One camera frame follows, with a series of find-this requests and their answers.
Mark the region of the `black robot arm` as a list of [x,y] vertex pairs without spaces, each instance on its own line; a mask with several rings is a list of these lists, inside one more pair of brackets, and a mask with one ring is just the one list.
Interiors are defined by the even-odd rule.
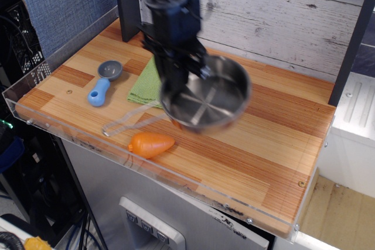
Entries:
[[161,93],[176,94],[189,74],[207,79],[207,51],[197,35],[201,30],[200,0],[146,0],[152,23],[143,24],[144,48],[154,54]]

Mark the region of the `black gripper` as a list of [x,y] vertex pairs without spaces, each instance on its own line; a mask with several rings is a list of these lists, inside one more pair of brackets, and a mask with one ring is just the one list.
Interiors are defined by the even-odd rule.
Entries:
[[162,85],[172,95],[179,94],[188,82],[189,73],[205,79],[206,49],[198,41],[201,30],[199,0],[146,0],[152,23],[144,23],[144,48],[154,54]]

